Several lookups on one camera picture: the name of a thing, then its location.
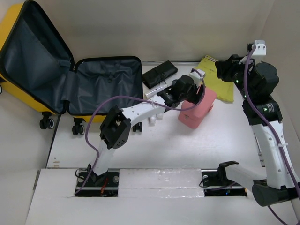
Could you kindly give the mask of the yellow clothes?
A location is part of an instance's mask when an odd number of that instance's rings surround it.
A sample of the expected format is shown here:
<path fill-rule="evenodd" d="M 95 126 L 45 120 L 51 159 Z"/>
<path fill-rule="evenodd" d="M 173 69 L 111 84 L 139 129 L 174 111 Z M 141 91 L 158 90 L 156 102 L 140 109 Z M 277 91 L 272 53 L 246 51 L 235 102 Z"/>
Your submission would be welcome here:
<path fill-rule="evenodd" d="M 216 93 L 218 100 L 233 103 L 234 84 L 233 82 L 224 82 L 218 78 L 215 62 L 217 62 L 216 59 L 206 55 L 201 59 L 196 69 L 200 69 L 205 72 L 205 84 L 209 89 Z"/>

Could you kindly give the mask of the white bottle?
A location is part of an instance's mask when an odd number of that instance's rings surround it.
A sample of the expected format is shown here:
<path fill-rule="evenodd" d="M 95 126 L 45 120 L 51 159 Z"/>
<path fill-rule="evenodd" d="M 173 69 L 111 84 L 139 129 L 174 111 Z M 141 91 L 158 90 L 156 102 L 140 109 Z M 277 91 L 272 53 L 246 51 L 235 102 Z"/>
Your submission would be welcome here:
<path fill-rule="evenodd" d="M 152 98 L 157 93 L 159 93 L 160 91 L 163 91 L 167 87 L 168 87 L 167 84 L 162 84 L 162 85 L 158 85 L 156 87 L 153 87 L 152 89 L 150 89 L 149 91 L 147 91 L 146 93 L 144 93 L 144 99 L 148 100 L 148 99 Z"/>

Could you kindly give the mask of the pink toiletry bag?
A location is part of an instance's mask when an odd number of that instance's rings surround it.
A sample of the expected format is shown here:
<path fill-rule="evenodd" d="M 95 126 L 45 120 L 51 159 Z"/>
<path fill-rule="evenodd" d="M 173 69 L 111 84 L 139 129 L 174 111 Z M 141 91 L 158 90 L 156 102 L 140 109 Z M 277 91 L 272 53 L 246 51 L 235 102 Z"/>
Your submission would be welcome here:
<path fill-rule="evenodd" d="M 198 128 L 205 116 L 213 108 L 213 103 L 216 98 L 216 93 L 213 90 L 206 88 L 201 103 L 193 109 L 180 111 L 178 120 L 189 128 Z"/>

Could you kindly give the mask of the black pouch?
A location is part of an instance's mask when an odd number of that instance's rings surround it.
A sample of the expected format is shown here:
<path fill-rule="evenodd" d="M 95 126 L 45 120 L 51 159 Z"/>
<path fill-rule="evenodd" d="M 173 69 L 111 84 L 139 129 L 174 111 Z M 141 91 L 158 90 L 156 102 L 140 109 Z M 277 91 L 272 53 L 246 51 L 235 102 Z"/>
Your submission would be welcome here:
<path fill-rule="evenodd" d="M 168 60 L 144 73 L 142 81 L 147 88 L 151 89 L 177 72 L 178 69 Z"/>

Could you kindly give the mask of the pastel striped bottle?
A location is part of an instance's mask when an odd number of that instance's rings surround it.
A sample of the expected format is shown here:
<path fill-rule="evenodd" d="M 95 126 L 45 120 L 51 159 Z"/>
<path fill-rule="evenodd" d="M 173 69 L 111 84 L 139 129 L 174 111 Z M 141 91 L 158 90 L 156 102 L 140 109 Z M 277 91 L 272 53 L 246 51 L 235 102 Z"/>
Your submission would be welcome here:
<path fill-rule="evenodd" d="M 163 113 L 159 113 L 156 115 L 157 120 L 162 120 L 163 119 L 164 114 Z"/>

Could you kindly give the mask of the white tube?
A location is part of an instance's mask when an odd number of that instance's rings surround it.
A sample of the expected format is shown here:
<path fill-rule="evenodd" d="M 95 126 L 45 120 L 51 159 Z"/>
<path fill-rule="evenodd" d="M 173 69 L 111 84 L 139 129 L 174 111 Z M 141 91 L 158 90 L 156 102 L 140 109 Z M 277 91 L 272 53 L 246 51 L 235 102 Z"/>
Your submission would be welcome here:
<path fill-rule="evenodd" d="M 156 116 L 149 117 L 149 125 L 154 126 L 156 124 Z"/>

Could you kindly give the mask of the yellow hard-shell suitcase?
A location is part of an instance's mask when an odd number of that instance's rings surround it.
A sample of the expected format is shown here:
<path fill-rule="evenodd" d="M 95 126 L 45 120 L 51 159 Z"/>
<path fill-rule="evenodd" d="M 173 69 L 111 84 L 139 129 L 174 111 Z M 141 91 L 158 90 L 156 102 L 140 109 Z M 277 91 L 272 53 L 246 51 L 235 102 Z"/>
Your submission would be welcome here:
<path fill-rule="evenodd" d="M 0 88 L 42 113 L 41 129 L 68 113 L 73 135 L 83 135 L 86 122 L 101 122 L 111 107 L 143 97 L 142 63 L 136 56 L 75 61 L 45 11 L 27 0 L 13 4 L 0 23 Z"/>

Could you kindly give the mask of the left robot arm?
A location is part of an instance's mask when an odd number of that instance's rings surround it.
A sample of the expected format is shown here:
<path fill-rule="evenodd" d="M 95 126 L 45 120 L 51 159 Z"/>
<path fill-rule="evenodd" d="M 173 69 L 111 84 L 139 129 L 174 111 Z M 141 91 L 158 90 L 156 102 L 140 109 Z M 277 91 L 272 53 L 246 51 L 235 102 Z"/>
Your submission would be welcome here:
<path fill-rule="evenodd" d="M 98 148 L 94 148 L 97 156 L 88 169 L 89 182 L 94 186 L 104 182 L 115 150 L 127 142 L 133 126 L 169 110 L 179 111 L 178 106 L 184 101 L 191 103 L 190 109 L 198 106 L 205 93 L 204 77 L 203 72 L 194 70 L 189 75 L 182 75 L 170 87 L 148 100 L 136 98 L 138 104 L 127 108 L 113 106 L 100 125 L 100 144 Z"/>

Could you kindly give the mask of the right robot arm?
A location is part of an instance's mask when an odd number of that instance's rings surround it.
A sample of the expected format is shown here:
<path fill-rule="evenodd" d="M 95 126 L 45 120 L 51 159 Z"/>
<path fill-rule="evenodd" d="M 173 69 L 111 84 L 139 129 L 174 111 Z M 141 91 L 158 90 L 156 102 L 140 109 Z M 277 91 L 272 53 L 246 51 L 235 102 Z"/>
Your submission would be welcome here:
<path fill-rule="evenodd" d="M 219 183 L 235 181 L 253 193 L 260 206 L 299 199 L 300 179 L 293 169 L 283 135 L 283 116 L 279 104 L 271 96 L 279 83 L 277 69 L 267 62 L 256 62 L 238 55 L 215 63 L 217 76 L 233 82 L 244 97 L 243 112 L 262 152 L 266 176 L 230 161 L 219 165 Z"/>

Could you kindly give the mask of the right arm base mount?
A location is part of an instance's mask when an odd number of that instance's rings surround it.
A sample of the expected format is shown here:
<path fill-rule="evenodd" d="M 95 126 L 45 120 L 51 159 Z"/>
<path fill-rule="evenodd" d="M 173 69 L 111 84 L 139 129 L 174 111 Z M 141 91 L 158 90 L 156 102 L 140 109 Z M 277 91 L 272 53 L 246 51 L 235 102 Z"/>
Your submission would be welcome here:
<path fill-rule="evenodd" d="M 247 197 L 247 190 L 244 187 L 220 178 L 217 169 L 203 169 L 201 174 L 199 187 L 203 189 L 204 197 Z"/>

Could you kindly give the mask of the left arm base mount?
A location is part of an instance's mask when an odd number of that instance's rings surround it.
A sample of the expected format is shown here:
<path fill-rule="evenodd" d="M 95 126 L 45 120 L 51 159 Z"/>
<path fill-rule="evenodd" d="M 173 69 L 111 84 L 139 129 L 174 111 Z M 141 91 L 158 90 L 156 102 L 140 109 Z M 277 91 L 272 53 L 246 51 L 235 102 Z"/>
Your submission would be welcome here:
<path fill-rule="evenodd" d="M 99 176 L 92 172 L 85 185 L 83 185 L 88 173 L 87 170 L 76 170 L 76 197 L 118 197 L 119 170 L 108 170 Z"/>

